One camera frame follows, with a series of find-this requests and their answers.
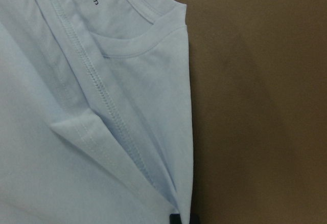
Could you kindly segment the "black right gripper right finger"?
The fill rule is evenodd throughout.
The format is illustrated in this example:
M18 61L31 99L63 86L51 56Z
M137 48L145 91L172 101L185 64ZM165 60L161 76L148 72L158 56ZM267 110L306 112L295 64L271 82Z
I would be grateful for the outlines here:
M199 216L197 214L190 214L190 224L199 224Z

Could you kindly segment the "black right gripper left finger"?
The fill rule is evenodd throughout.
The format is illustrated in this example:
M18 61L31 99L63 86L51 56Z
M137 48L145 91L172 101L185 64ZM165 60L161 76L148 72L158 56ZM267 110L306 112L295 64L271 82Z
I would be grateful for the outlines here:
M181 217L180 214L170 214L169 216L170 224L181 224Z

